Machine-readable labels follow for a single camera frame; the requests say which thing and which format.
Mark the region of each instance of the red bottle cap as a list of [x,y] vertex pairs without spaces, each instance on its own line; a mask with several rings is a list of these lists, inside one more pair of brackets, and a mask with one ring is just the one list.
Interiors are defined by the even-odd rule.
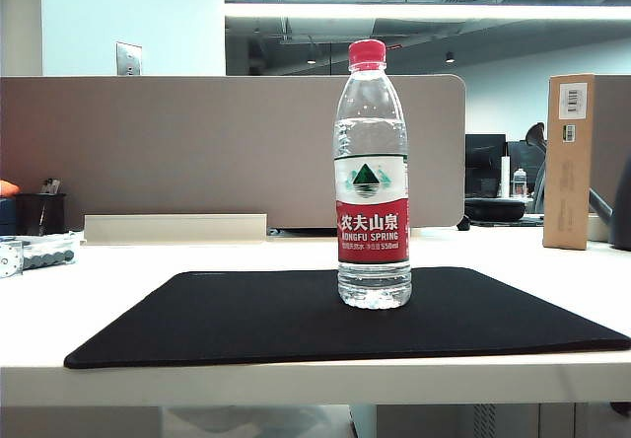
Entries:
[[348,62],[351,69],[375,70],[384,68],[386,46],[380,40],[358,40],[348,47]]

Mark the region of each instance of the white desk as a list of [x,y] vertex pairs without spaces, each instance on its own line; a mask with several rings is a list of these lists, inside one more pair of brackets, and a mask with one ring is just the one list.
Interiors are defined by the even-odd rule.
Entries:
[[[631,253],[545,249],[540,228],[426,229],[413,266],[466,266],[631,334]],[[0,279],[3,406],[631,400],[631,351],[66,370],[66,354],[186,270],[336,267],[333,239],[82,247],[76,264]]]

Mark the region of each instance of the ceiling light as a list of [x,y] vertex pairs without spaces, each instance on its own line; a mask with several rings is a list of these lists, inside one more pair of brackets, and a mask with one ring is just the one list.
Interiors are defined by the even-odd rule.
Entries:
[[630,6],[507,6],[445,4],[253,4],[227,3],[226,17],[300,19],[399,19],[423,21],[631,20]]

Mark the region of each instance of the cubicle divider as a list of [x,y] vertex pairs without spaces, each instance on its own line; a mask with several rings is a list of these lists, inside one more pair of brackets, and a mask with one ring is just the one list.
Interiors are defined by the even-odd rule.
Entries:
[[[62,179],[86,214],[264,213],[333,227],[332,123],[346,81],[326,77],[3,78],[2,178]],[[411,225],[462,216],[464,86],[394,76],[408,127]]]

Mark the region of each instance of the white sticker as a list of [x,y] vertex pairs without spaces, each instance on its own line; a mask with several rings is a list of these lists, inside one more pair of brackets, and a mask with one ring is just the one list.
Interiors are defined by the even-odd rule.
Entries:
[[565,124],[563,126],[563,142],[574,142],[576,140],[576,124]]
[[559,85],[559,119],[585,119],[588,113],[588,84]]

